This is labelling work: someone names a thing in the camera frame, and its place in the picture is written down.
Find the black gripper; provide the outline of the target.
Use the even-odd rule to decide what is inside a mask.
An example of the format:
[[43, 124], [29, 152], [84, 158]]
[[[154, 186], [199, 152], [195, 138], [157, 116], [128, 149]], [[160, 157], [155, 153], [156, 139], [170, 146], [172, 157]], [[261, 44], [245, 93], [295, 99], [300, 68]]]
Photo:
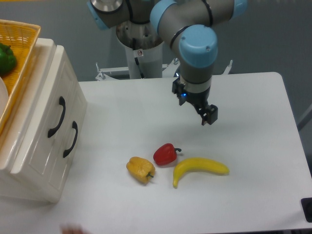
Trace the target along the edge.
[[186, 86], [180, 82], [180, 77], [173, 81], [172, 92], [177, 96], [179, 105], [185, 102], [192, 104], [196, 112], [201, 116], [201, 125], [212, 125], [218, 119], [218, 107], [208, 104], [210, 87], [200, 93], [188, 91]]

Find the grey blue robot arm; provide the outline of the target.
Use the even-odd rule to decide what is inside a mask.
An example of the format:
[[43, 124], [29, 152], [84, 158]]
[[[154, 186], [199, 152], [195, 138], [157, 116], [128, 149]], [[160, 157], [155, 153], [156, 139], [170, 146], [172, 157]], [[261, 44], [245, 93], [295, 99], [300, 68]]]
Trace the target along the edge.
[[211, 77], [218, 54], [215, 24], [242, 15], [245, 0], [89, 0], [98, 27], [115, 28], [126, 51], [130, 78], [162, 76], [162, 45], [179, 62], [172, 92], [179, 104], [188, 102], [203, 124], [213, 124], [218, 108], [208, 103]]

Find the blurred hand at edge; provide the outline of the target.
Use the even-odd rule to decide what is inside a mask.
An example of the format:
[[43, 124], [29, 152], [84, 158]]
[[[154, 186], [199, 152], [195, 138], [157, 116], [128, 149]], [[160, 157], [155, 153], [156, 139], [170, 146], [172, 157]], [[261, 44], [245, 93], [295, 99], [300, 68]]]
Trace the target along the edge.
[[60, 226], [61, 234], [89, 234], [89, 232], [78, 224], [64, 224]]

